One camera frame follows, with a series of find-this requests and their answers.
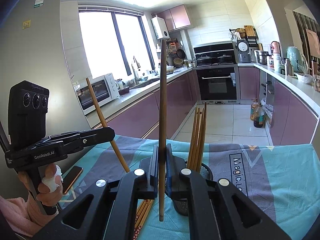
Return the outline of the pink sleeve left forearm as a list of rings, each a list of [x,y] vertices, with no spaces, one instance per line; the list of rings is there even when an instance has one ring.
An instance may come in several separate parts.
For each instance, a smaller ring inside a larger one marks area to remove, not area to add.
[[[27,201],[22,197],[11,199],[1,197],[1,212],[12,230],[25,237],[33,237],[59,214],[56,211],[51,216],[44,215],[31,194]]]

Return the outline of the left hand with bandage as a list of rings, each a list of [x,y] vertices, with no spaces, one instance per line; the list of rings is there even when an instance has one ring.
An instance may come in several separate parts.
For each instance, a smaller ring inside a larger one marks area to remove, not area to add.
[[[58,203],[62,198],[62,179],[60,172],[60,168],[55,163],[49,164],[46,167],[45,177],[37,188],[39,193],[36,195],[36,199],[29,195],[26,204],[27,207],[35,207],[37,200],[47,207],[53,207]]]

